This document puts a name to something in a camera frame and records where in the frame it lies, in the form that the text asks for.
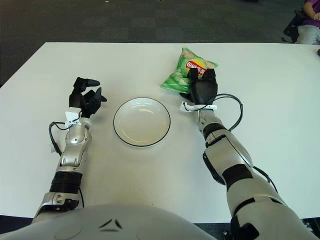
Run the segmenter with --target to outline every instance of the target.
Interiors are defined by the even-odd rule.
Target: white plate
[[[138,97],[125,102],[116,111],[113,127],[127,144],[146,147],[161,141],[169,131],[170,115],[160,102]]]

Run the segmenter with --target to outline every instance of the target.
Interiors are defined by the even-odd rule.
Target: gray carpet
[[[278,43],[303,0],[0,0],[0,84],[45,42]]]

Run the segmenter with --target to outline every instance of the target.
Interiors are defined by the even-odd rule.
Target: lay's logo
[[[190,60],[186,63],[185,67],[187,69],[198,69],[199,75],[203,75],[206,71],[205,65],[198,59]]]

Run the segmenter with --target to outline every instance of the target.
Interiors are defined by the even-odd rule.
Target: lay's chip bag
[[[191,68],[198,69],[199,78],[201,79],[206,69],[214,69],[217,66],[218,64],[204,60],[202,57],[195,55],[186,46],[184,46],[175,72],[172,73],[163,84],[161,84],[161,87],[188,94],[190,93],[190,80],[187,78],[187,74]]]

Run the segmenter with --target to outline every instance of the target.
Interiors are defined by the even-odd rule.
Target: purple shirt
[[[313,10],[316,14],[320,13],[320,0],[307,0],[306,2],[312,4]],[[320,28],[320,21],[307,19],[307,20],[304,20],[303,25],[313,25]]]

